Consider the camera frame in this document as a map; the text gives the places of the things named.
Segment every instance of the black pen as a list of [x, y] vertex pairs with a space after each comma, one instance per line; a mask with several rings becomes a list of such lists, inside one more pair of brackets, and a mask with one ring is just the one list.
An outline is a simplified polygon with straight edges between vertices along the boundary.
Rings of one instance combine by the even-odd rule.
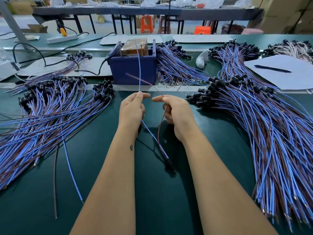
[[256, 68], [262, 68], [262, 69], [269, 69], [269, 70], [283, 72], [283, 73], [291, 73], [291, 71], [289, 71], [289, 70], [280, 69], [280, 68], [272, 68], [272, 67], [266, 67], [266, 66], [261, 66], [261, 65], [255, 65], [255, 67]]

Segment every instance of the green workbench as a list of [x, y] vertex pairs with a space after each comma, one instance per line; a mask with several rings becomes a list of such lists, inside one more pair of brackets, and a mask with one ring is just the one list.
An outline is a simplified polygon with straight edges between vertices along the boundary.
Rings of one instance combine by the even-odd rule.
[[[252, 43], [253, 41], [261, 49], [268, 44], [279, 43], [285, 38], [313, 40], [312, 36], [288, 35], [236, 37], [240, 42]], [[184, 48], [201, 49], [208, 46], [189, 44]], [[212, 62], [209, 63], [206, 71], [214, 75], [219, 69], [220, 64]], [[18, 95], [9, 96], [4, 91], [0, 89], [0, 112], [20, 114]], [[73, 174], [84, 200], [100, 172], [117, 129], [120, 103], [131, 93], [131, 91], [115, 91], [115, 97], [107, 109], [66, 143]], [[173, 94], [182, 98], [187, 94], [186, 92], [150, 93], [151, 97]], [[311, 95], [290, 94], [290, 96], [313, 115]], [[143, 103], [146, 107], [145, 124], [156, 135], [164, 112], [162, 103], [153, 103], [150, 99], [144, 99]], [[255, 178], [245, 131], [232, 117], [222, 111], [200, 112], [195, 106], [191, 108], [200, 129], [219, 157], [251, 195]], [[178, 173], [173, 174], [165, 167], [158, 145], [143, 128], [135, 143], [136, 233], [138, 235], [203, 234], [186, 153], [183, 145], [174, 135], [173, 126], [167, 125], [166, 121], [162, 123], [160, 142]], [[55, 219], [53, 161], [53, 155], [42, 158], [36, 167], [26, 170], [8, 188], [0, 192], [1, 235], [66, 235], [70, 232], [83, 204], [73, 185], [64, 149], [61, 147], [56, 171], [59, 215]], [[279, 217], [279, 223], [276, 222], [274, 226], [280, 235], [292, 234], [282, 216]], [[299, 227], [296, 223], [293, 232], [297, 235], [312, 234], [312, 230], [306, 225]]]

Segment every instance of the forearm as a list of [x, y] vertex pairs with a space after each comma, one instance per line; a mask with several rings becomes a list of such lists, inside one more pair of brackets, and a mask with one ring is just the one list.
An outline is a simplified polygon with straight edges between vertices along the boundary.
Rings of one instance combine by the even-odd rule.
[[183, 143], [204, 235], [277, 234], [200, 130]]
[[118, 128], [70, 235], [135, 235], [134, 138]]

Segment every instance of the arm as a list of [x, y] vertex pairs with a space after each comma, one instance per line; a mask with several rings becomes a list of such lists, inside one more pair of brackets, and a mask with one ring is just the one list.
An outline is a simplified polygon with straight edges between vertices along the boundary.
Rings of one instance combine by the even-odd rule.
[[121, 103], [118, 129], [70, 235], [135, 235], [134, 143], [148, 97], [134, 93]]
[[166, 120], [174, 124], [175, 135], [185, 147], [203, 233], [277, 235], [200, 131], [188, 102], [170, 95], [152, 100], [165, 102]]

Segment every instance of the blue plastic bin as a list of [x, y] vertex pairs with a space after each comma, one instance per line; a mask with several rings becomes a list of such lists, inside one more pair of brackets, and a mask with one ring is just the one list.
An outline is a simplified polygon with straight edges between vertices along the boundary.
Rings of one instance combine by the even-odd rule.
[[[108, 60], [108, 65], [111, 68], [114, 84], [117, 85], [139, 85], [139, 80], [134, 79], [126, 75], [129, 73], [139, 78], [139, 62], [138, 56], [129, 57], [118, 57], [120, 55], [120, 49], [123, 47], [121, 42], [118, 42], [114, 49], [107, 55], [116, 55]], [[153, 40], [152, 49], [148, 50], [148, 56], [139, 56], [141, 66], [141, 79], [155, 84], [157, 81], [156, 77], [156, 42]]]

